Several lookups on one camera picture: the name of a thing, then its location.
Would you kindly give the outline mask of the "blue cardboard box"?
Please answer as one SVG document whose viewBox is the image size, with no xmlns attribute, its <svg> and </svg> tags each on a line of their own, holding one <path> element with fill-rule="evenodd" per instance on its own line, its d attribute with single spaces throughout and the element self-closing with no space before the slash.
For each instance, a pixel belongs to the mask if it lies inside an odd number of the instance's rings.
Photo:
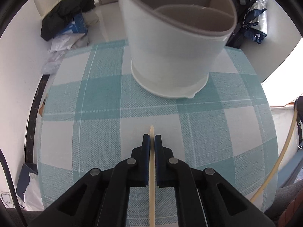
<svg viewBox="0 0 303 227">
<path fill-rule="evenodd" d="M 87 34 L 87 26 L 85 24 L 83 15 L 81 13 L 76 14 L 71 22 L 62 29 L 56 36 L 63 35 L 63 34 Z"/>
</svg>

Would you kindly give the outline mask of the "teal plaid tablecloth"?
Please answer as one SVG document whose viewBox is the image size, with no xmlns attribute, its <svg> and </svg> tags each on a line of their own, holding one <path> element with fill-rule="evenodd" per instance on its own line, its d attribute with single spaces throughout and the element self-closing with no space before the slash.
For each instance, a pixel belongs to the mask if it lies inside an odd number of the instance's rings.
<svg viewBox="0 0 303 227">
<path fill-rule="evenodd" d="M 205 87 L 191 99 L 143 89 L 130 70 L 124 40 L 69 52 L 50 80 L 37 136 L 45 207 L 92 168 L 107 170 L 131 155 L 150 129 L 176 158 L 211 167 L 251 198 L 278 157 L 271 110 L 245 54 L 224 48 Z"/>
</svg>

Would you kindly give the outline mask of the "black jacket pile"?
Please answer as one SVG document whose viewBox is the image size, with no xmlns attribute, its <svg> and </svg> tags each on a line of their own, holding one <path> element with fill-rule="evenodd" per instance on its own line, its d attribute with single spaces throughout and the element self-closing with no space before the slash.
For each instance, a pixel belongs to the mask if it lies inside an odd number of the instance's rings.
<svg viewBox="0 0 303 227">
<path fill-rule="evenodd" d="M 65 29 L 75 15 L 94 8 L 94 0 L 61 0 L 42 19 L 41 38 L 51 40 Z"/>
</svg>

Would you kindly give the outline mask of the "silver blue folded umbrella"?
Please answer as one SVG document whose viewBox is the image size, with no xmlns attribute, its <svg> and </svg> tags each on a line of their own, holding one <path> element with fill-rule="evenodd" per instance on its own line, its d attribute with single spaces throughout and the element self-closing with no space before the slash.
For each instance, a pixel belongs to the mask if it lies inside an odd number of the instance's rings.
<svg viewBox="0 0 303 227">
<path fill-rule="evenodd" d="M 267 2 L 268 0 L 250 0 L 252 3 L 242 23 L 243 35 L 261 44 L 268 34 Z"/>
</svg>

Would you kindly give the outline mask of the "chopstick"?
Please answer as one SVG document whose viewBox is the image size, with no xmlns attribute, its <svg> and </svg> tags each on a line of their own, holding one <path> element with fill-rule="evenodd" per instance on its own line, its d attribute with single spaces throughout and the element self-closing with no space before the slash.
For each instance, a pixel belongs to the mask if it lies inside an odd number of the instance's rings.
<svg viewBox="0 0 303 227">
<path fill-rule="evenodd" d="M 149 156 L 149 226 L 155 227 L 156 211 L 156 163 L 154 126 L 150 127 L 151 150 Z"/>
</svg>

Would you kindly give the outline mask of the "white shopping bag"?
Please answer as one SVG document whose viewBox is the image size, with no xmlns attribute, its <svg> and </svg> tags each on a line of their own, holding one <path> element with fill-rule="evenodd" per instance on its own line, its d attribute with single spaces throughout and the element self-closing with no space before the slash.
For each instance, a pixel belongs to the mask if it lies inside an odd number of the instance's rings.
<svg viewBox="0 0 303 227">
<path fill-rule="evenodd" d="M 20 173 L 16 193 L 27 211 L 43 211 L 44 205 L 40 192 L 38 175 L 33 172 Z"/>
</svg>

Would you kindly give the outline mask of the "dark backpack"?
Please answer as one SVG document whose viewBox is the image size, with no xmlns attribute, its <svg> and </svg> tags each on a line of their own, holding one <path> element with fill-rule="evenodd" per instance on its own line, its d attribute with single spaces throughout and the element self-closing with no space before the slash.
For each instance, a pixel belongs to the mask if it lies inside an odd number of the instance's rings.
<svg viewBox="0 0 303 227">
<path fill-rule="evenodd" d="M 244 36 L 242 32 L 242 23 L 246 13 L 251 6 L 251 0 L 232 0 L 237 12 L 237 24 L 234 32 L 231 34 L 227 46 L 239 49 L 244 41 Z"/>
</svg>

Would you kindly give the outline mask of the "white utensil holder cup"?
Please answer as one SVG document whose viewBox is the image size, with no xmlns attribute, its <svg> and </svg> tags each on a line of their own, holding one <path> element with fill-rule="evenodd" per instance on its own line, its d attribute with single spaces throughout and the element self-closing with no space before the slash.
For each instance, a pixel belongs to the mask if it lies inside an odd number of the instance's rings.
<svg viewBox="0 0 303 227">
<path fill-rule="evenodd" d="M 236 27 L 232 0 L 119 0 L 137 83 L 193 98 Z"/>
</svg>

